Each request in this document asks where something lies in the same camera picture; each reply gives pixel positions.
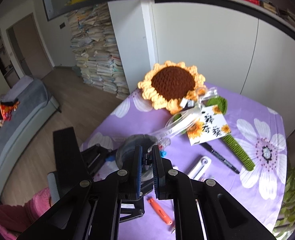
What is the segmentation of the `pink sleeve forearm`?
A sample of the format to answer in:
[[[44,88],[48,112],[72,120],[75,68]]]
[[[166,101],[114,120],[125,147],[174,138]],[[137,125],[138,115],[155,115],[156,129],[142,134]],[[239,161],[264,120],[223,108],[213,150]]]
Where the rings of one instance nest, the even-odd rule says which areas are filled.
[[[0,239],[17,239],[52,206],[49,188],[44,188],[24,205],[0,205]]]

